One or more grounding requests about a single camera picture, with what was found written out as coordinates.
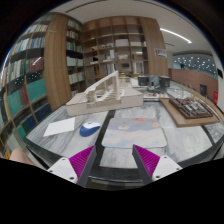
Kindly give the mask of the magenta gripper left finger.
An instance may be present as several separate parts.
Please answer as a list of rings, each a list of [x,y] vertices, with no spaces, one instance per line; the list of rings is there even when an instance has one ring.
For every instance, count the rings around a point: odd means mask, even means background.
[[[96,147],[91,146],[70,158],[61,157],[48,169],[48,172],[85,187],[95,158]]]

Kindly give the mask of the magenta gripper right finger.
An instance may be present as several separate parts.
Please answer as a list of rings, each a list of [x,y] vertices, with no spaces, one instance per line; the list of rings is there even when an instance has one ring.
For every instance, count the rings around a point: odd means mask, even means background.
[[[138,145],[133,145],[132,155],[144,185],[157,181],[182,169],[181,166],[167,155],[158,156]]]

